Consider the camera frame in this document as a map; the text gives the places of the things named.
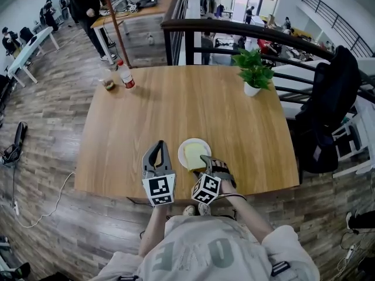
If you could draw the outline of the person's right hand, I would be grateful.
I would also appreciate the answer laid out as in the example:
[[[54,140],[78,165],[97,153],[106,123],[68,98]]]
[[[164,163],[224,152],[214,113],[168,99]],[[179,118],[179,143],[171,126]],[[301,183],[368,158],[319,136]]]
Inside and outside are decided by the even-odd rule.
[[[213,159],[211,164],[214,176],[221,179],[220,192],[223,194],[236,194],[237,185],[226,163],[219,159]]]

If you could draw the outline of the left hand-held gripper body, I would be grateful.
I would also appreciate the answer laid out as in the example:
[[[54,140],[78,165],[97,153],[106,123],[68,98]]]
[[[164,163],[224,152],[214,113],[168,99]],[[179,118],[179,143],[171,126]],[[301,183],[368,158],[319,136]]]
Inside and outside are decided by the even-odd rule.
[[[151,206],[174,202],[175,181],[176,174],[173,170],[143,172],[142,185]]]

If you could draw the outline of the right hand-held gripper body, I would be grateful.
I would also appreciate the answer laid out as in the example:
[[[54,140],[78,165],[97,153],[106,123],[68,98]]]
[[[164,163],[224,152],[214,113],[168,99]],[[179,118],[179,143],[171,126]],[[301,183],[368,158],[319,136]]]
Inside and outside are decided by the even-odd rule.
[[[201,168],[194,170],[193,174],[196,178],[196,183],[192,188],[192,199],[209,205],[212,201],[218,198],[220,192],[221,179],[214,176],[214,173],[205,173],[205,169]]]

